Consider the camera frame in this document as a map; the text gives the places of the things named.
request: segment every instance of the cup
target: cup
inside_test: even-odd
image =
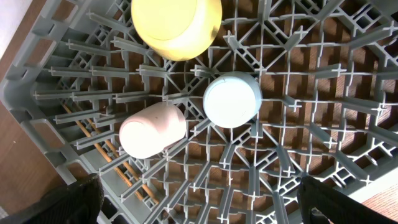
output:
[[[186,130],[178,107],[156,103],[128,117],[120,127],[119,138],[130,156],[146,159],[182,139]]]
[[[220,0],[133,0],[132,21],[160,56],[189,60],[214,41],[221,25]]]
[[[203,108],[211,122],[222,128],[236,128],[260,110],[262,93],[258,82],[244,72],[229,72],[207,87]]]

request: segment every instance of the yellow cup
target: yellow cup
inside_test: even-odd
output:
[[[182,61],[203,53],[221,25],[221,0],[133,0],[139,36],[159,55]]]

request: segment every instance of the wooden floor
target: wooden floor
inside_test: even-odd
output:
[[[4,77],[44,3],[45,0],[32,1],[0,60],[0,79]],[[64,183],[3,105],[0,106],[0,118],[0,207],[8,214],[13,214]],[[370,198],[364,204],[398,220],[398,186]]]

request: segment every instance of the pink cup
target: pink cup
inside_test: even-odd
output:
[[[146,159],[182,139],[186,130],[178,107],[156,103],[128,117],[120,127],[119,138],[130,156]]]

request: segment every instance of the dishwasher basket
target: dishwasher basket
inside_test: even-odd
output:
[[[128,0],[45,3],[1,101],[67,184],[71,164],[99,173],[98,223],[300,223],[304,175],[360,202],[397,183],[398,2],[222,4],[212,46],[173,62],[136,34]],[[247,124],[223,129],[201,102],[234,70],[264,99]],[[160,101],[184,112],[185,138],[129,157],[121,122]]]

